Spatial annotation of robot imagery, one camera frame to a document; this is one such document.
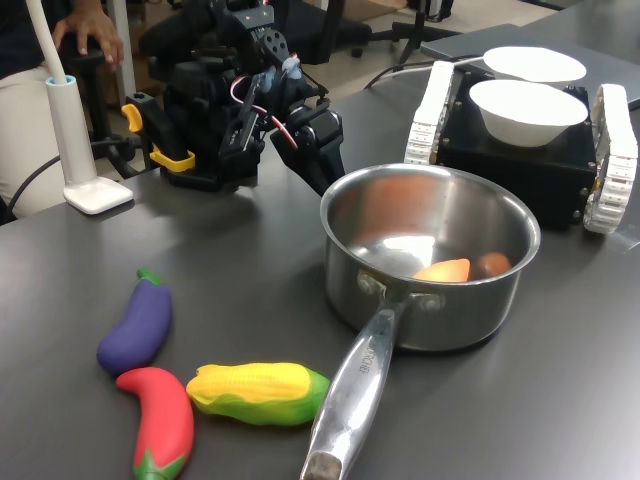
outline lamp base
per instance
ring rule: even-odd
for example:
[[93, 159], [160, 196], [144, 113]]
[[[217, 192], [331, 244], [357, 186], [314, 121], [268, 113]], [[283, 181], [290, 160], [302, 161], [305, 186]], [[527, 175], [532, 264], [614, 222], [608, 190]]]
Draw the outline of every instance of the lamp base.
[[68, 203], [88, 215], [96, 215], [133, 200], [131, 190], [103, 177], [67, 185], [63, 194]]

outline cable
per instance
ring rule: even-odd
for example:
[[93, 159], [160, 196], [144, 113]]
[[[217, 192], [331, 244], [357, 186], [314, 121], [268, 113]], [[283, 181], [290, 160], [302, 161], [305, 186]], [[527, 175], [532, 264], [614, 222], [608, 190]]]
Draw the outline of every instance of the cable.
[[[244, 80], [245, 78], [249, 78], [248, 75], [242, 75], [238, 78], [236, 78], [233, 82], [231, 82], [231, 88], [229, 89], [229, 94], [231, 95], [231, 98], [233, 100], [235, 100], [237, 103], [239, 104], [243, 104], [244, 102], [242, 100], [240, 100], [238, 97], [236, 97], [236, 94], [234, 92], [235, 88], [238, 86], [238, 84]], [[267, 111], [258, 106], [258, 105], [251, 105], [251, 108], [253, 108], [255, 111], [257, 111], [258, 113], [261, 113], [263, 115], [267, 115]], [[296, 143], [295, 139], [291, 136], [291, 134], [289, 133], [289, 131], [287, 130], [287, 128], [285, 127], [285, 125], [278, 120], [276, 117], [274, 117], [273, 115], [271, 115], [271, 121], [275, 124], [275, 126], [278, 128], [278, 130], [280, 130], [282, 132], [282, 134], [286, 137], [286, 139], [289, 141], [289, 143], [291, 144], [291, 146], [294, 149], [298, 148], [298, 144]]]
[[[458, 66], [458, 65], [464, 65], [465, 63], [477, 62], [478, 60], [482, 60], [482, 58], [483, 57], [481, 57], [479, 55], [460, 55], [459, 57], [451, 57], [451, 58], [444, 59], [443, 61], [453, 62], [454, 66]], [[406, 67], [422, 67], [422, 66], [426, 66], [426, 65], [428, 65], [429, 67], [433, 67], [433, 64], [435, 62], [436, 62], [436, 60], [429, 60], [429, 61], [425, 61], [425, 62], [401, 63], [399, 65], [394, 65], [392, 67], [386, 68], [382, 72], [380, 72], [378, 75], [373, 77], [373, 79], [369, 83], [367, 83], [367, 85], [366, 85], [366, 87], [364, 87], [364, 89], [366, 90], [367, 88], [371, 88], [383, 76], [384, 76], [384, 78], [387, 78], [387, 77], [392, 77], [392, 76], [400, 75], [402, 73], [407, 73], [407, 72], [418, 72], [418, 71], [431, 70], [431, 68], [423, 69], [423, 70], [417, 69], [417, 68], [410, 69], [410, 70], [404, 70], [404, 68], [406, 68]], [[397, 70], [398, 68], [400, 68], [401, 70], [400, 71], [395, 71], [393, 74], [385, 76], [385, 74], [387, 72], [390, 72], [391, 70]]]
[[307, 77], [309, 80], [311, 80], [313, 83], [316, 84], [316, 86], [318, 87], [318, 90], [320, 91], [320, 94], [319, 94], [320, 98], [323, 98], [325, 95], [329, 93], [329, 90], [327, 89], [327, 87], [322, 85], [320, 82], [315, 81], [311, 75], [309, 75], [307, 72], [305, 72], [302, 69], [302, 66], [300, 67], [300, 71], [305, 77]]
[[[126, 140], [102, 140], [100, 142], [91, 143], [91, 147], [115, 146], [115, 145], [120, 145], [121, 143], [123, 143], [123, 141], [126, 142]], [[9, 205], [7, 205], [7, 211], [4, 215], [4, 222], [2, 222], [3, 225], [11, 221], [11, 215], [13, 213], [14, 207], [16, 206], [16, 202], [20, 198], [20, 195], [22, 195], [24, 191], [27, 189], [27, 187], [31, 184], [31, 182], [33, 182], [38, 177], [38, 175], [44, 172], [47, 168], [49, 168], [52, 165], [55, 165], [59, 161], [60, 161], [60, 155], [43, 163], [31, 175], [29, 175], [24, 182], [22, 182], [22, 185], [20, 185], [18, 187], [18, 190], [16, 190], [16, 193], [13, 194], [13, 197], [11, 198]]]
[[[482, 57], [470, 58], [468, 60], [460, 60], [459, 62], [454, 62], [453, 66], [457, 67], [459, 65], [466, 65], [468, 63], [477, 62], [478, 60], [482, 60]], [[399, 72], [393, 72], [393, 73], [390, 73], [389, 75], [385, 75], [384, 78], [391, 78], [397, 75], [403, 75], [405, 73], [428, 72], [432, 68], [433, 68], [433, 65], [431, 65], [430, 67], [410, 68], [409, 70], [400, 70]]]

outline red wire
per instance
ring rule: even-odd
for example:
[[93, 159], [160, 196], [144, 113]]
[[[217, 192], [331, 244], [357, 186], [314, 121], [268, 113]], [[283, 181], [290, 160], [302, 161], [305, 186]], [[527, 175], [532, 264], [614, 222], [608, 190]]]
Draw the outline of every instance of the red wire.
[[[233, 93], [234, 89], [236, 88], [236, 86], [245, 78], [248, 78], [248, 75], [242, 75], [238, 78], [236, 78], [233, 82], [231, 82], [231, 88], [229, 93], [231, 94], [231, 98], [233, 98], [236, 102], [238, 103], [244, 103], [242, 100], [240, 100], [238, 97], [236, 97], [235, 93]], [[262, 108], [259, 107], [258, 105], [252, 105], [251, 108], [253, 108], [256, 112], [261, 113], [262, 115], [266, 115], [267, 111]], [[295, 139], [291, 136], [291, 134], [289, 133], [289, 131], [286, 129], [286, 127], [284, 126], [284, 124], [278, 120], [276, 117], [274, 117], [273, 115], [271, 115], [271, 121], [275, 124], [275, 126], [278, 128], [278, 130], [280, 130], [282, 132], [282, 134], [286, 137], [286, 139], [289, 141], [289, 143], [291, 144], [291, 146], [295, 149], [298, 148], [298, 144], [296, 143]]]

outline red pepper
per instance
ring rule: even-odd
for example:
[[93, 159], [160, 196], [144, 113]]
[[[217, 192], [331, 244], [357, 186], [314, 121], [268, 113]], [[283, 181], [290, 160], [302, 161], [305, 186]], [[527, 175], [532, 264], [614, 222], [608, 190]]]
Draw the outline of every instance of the red pepper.
[[193, 445], [193, 410], [180, 381], [166, 370], [136, 368], [116, 380], [140, 398], [142, 419], [133, 470], [137, 480], [172, 480]]

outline saucepan rim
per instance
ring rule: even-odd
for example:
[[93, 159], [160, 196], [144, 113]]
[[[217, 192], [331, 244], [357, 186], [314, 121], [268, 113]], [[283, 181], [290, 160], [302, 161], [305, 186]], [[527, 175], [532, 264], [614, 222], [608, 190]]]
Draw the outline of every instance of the saucepan rim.
[[[334, 201], [334, 199], [338, 196], [338, 194], [344, 189], [348, 188], [348, 186], [351, 183], [353, 183], [357, 178], [360, 178], [365, 175], [369, 175], [372, 172], [376, 172], [380, 170], [391, 170], [398, 173], [401, 173], [401, 172], [405, 172], [405, 173], [418, 172], [423, 174], [428, 173], [429, 176], [441, 176], [441, 177], [455, 175], [457, 177], [465, 178], [467, 180], [476, 182], [478, 184], [484, 185], [486, 187], [489, 187], [495, 190], [498, 194], [501, 194], [506, 199], [508, 199], [509, 202], [514, 207], [521, 210], [522, 213], [524, 214], [523, 216], [527, 219], [526, 224], [527, 224], [530, 239], [531, 239], [531, 245], [529, 247], [527, 254], [514, 267], [512, 267], [511, 270], [501, 273], [500, 275], [496, 275], [495, 277], [490, 277], [490, 278], [484, 278], [481, 280], [470, 280], [467, 282], [456, 282], [456, 283], [418, 280], [412, 277], [405, 277], [402, 275], [389, 273], [385, 270], [382, 270], [372, 265], [371, 263], [367, 262], [363, 258], [353, 253], [345, 245], [343, 245], [342, 242], [340, 242], [336, 238], [335, 234], [333, 233], [333, 230], [331, 229], [331, 226], [329, 225], [328, 212], [329, 212], [329, 206]], [[533, 215], [533, 213], [531, 213], [531, 210], [529, 210], [529, 208], [524, 203], [522, 203], [522, 201], [518, 197], [516, 197], [513, 193], [511, 193], [507, 189], [501, 187], [500, 185], [490, 180], [479, 177], [478, 175], [474, 175], [469, 172], [464, 172], [462, 170], [457, 170], [455, 168], [448, 168], [448, 167], [445, 168], [445, 167], [439, 167], [434, 165], [417, 165], [412, 163], [389, 163], [386, 165], [376, 165], [373, 167], [367, 167], [367, 168], [363, 168], [363, 169], [351, 172], [345, 175], [344, 177], [340, 178], [336, 182], [334, 182], [334, 184], [331, 185], [327, 189], [327, 191], [324, 193], [324, 195], [322, 196], [322, 200], [320, 201], [320, 218], [322, 220], [322, 226], [324, 227], [324, 230], [327, 233], [327, 236], [331, 239], [331, 241], [333, 241], [333, 243], [335, 243], [344, 253], [349, 255], [356, 262], [359, 262], [360, 264], [366, 266], [370, 270], [377, 272], [379, 274], [386, 275], [396, 280], [413, 282], [416, 284], [456, 287], [456, 286], [468, 286], [468, 285], [481, 285], [485, 283], [496, 282], [502, 278], [509, 277], [519, 272], [520, 270], [522, 270], [533, 259], [533, 257], [535, 257], [540, 247], [540, 237], [541, 237], [540, 225], [538, 225], [538, 221], [536, 220], [536, 217]]]

